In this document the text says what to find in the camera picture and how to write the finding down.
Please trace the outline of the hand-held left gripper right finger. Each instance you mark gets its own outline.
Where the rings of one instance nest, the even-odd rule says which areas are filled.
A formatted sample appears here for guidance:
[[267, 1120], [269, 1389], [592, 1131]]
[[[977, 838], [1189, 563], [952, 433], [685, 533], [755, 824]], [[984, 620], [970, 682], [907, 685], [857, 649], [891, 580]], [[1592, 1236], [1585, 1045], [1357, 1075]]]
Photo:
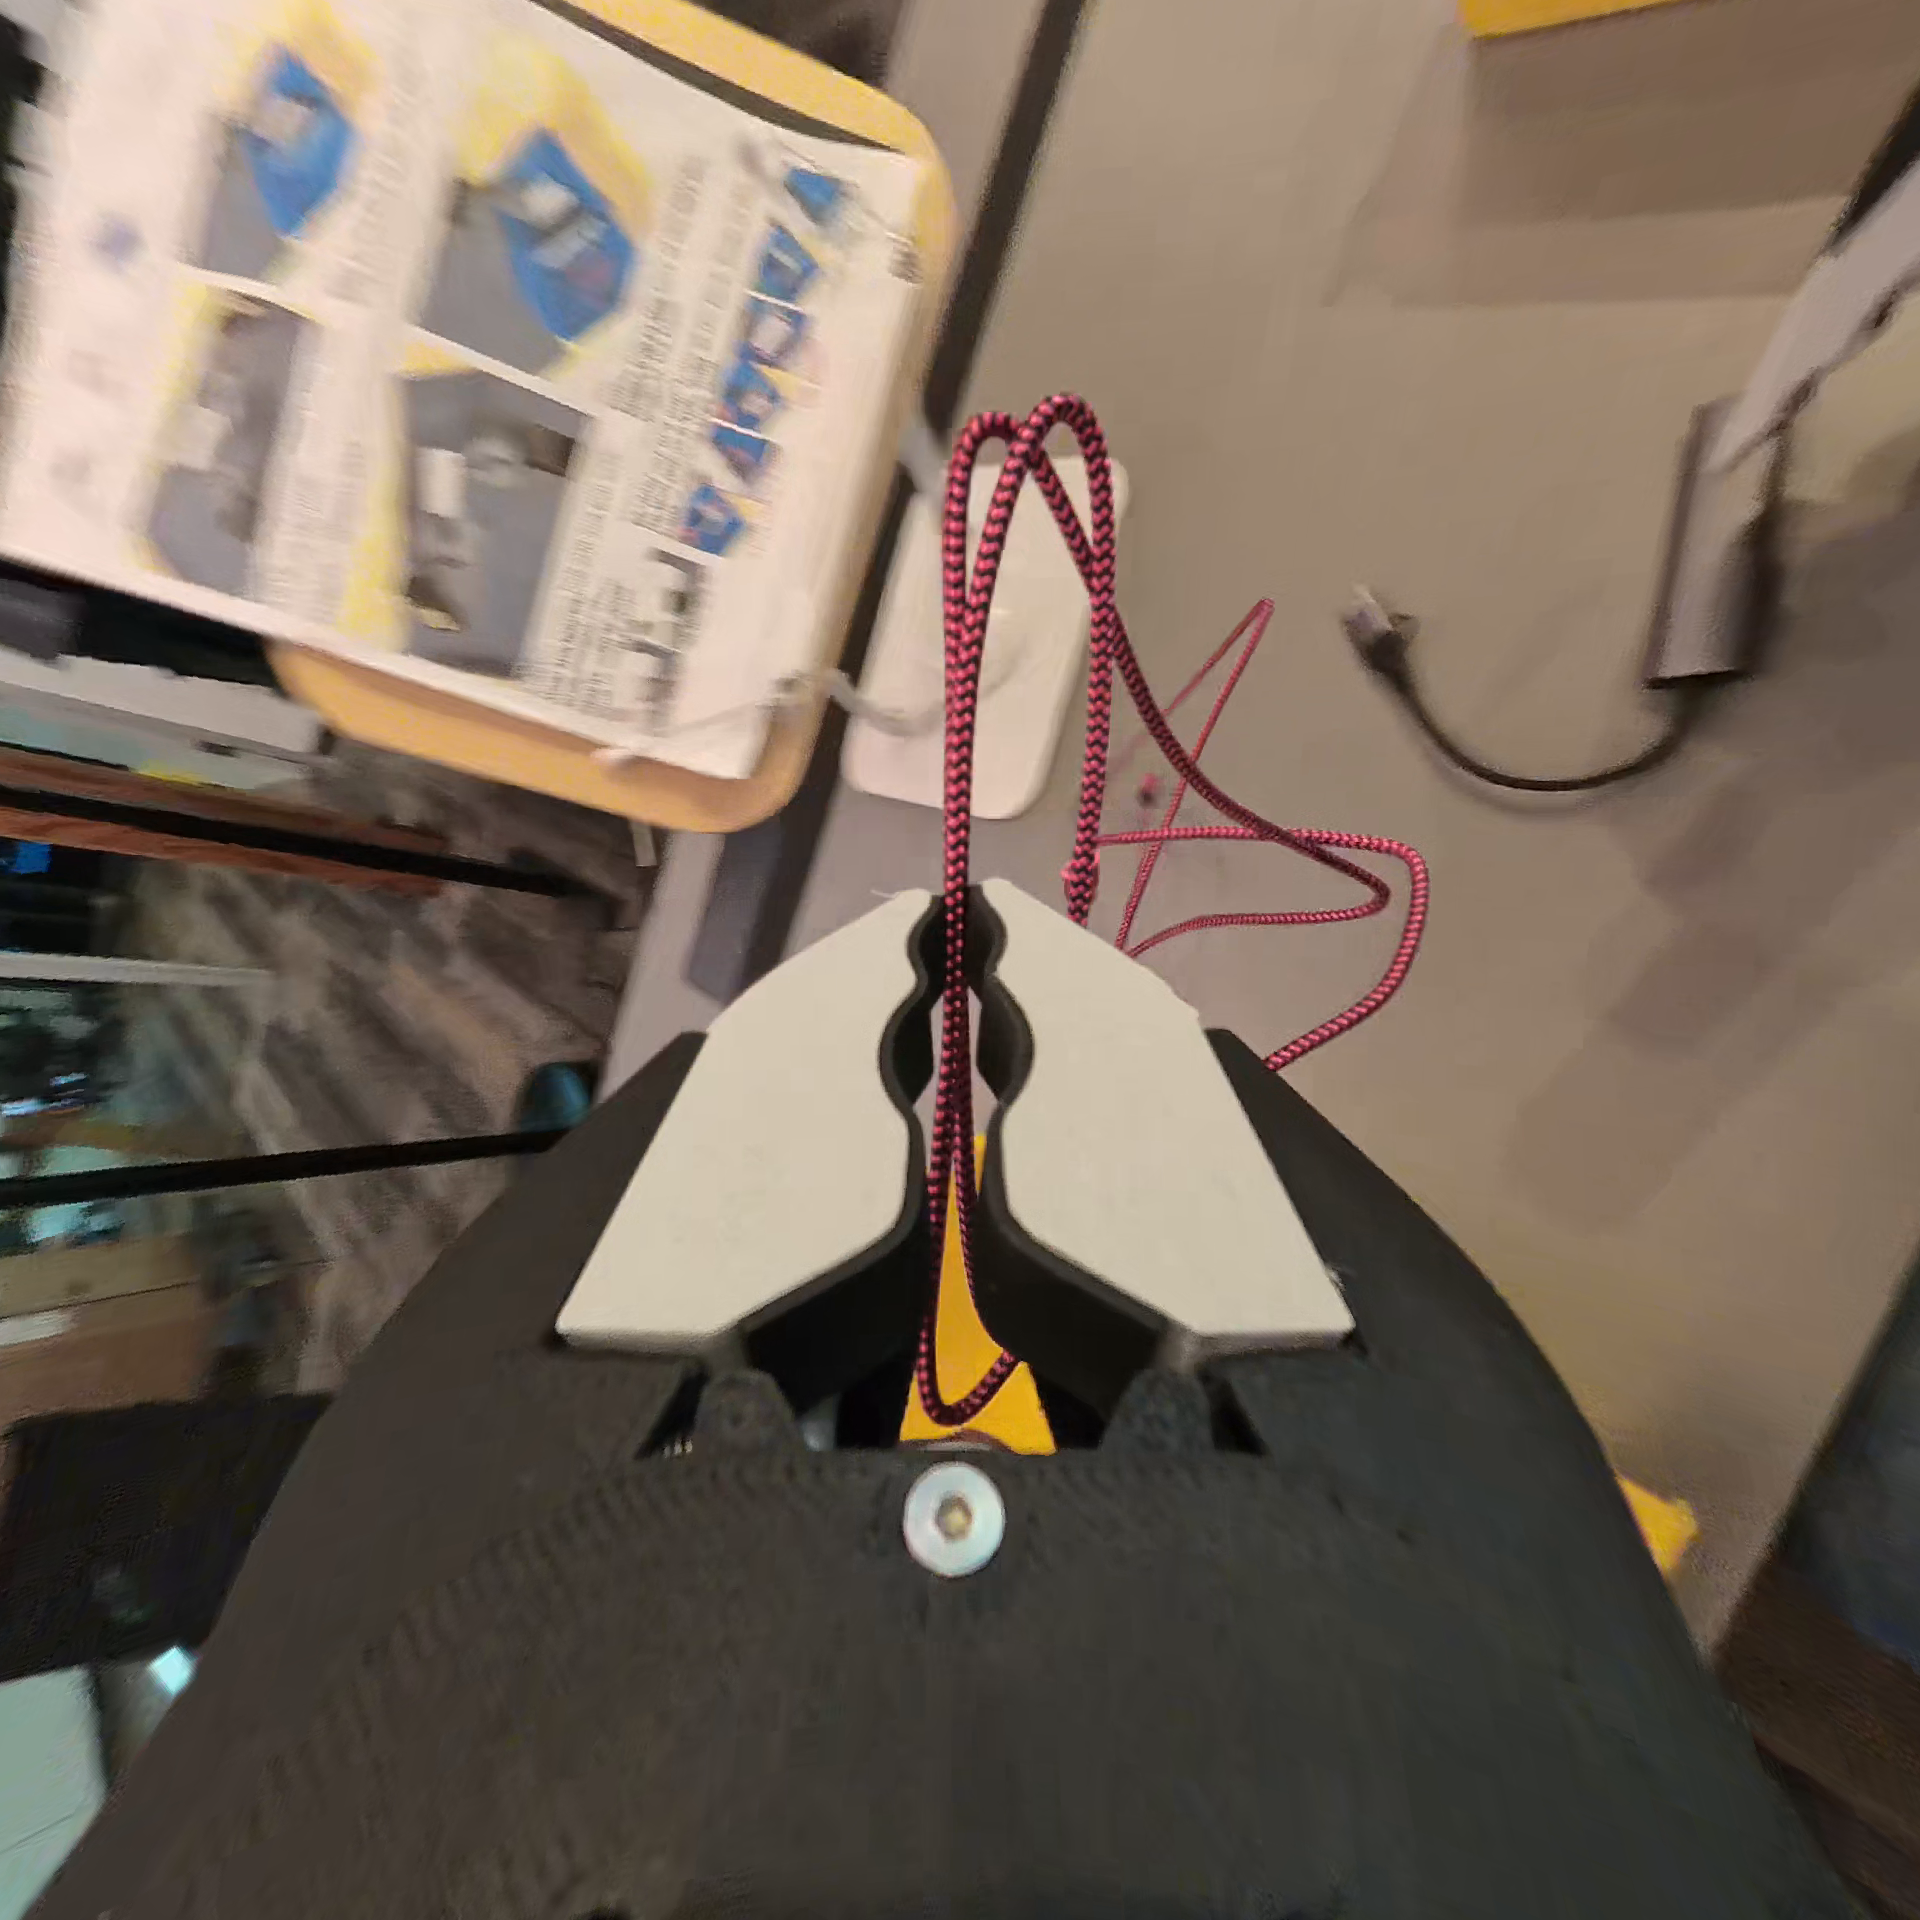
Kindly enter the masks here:
[[977, 886], [994, 1096], [977, 1310], [1037, 1374], [1196, 1374], [1356, 1332], [1201, 1016], [1009, 881]]

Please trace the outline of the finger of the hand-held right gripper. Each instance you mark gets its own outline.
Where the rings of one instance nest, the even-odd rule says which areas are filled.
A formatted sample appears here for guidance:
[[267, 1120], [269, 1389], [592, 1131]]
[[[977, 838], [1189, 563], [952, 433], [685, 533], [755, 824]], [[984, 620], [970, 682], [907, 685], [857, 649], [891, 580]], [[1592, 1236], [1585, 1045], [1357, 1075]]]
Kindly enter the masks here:
[[1708, 454], [1743, 465], [1857, 357], [1919, 283], [1915, 134], [1890, 134], [1791, 299]]

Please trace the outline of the printed instruction sheet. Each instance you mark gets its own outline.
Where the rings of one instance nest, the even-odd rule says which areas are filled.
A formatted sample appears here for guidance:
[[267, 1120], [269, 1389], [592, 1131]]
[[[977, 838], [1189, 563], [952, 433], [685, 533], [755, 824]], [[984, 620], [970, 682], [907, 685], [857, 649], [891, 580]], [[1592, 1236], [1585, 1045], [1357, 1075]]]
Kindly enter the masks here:
[[68, 4], [5, 558], [753, 777], [943, 276], [884, 105], [685, 4]]

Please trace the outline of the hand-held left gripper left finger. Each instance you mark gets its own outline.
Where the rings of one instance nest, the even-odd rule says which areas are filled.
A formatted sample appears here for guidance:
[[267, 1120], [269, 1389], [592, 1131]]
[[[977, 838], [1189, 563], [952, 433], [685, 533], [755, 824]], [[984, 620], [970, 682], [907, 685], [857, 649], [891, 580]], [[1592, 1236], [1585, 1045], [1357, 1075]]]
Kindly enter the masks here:
[[937, 922], [929, 889], [891, 893], [709, 1024], [561, 1310], [563, 1341], [706, 1354], [912, 1228]]

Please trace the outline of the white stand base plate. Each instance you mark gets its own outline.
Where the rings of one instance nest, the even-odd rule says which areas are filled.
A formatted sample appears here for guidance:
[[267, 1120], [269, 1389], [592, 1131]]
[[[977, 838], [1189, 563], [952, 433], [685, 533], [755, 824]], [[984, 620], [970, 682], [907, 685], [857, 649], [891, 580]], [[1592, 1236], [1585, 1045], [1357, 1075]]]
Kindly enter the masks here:
[[[903, 516], [869, 653], [855, 680], [839, 772], [857, 793], [945, 804], [945, 611], [940, 514]], [[1007, 538], [984, 646], [972, 814], [1003, 824], [1034, 808], [1087, 685], [1090, 609], [1066, 538], [1024, 488]]]

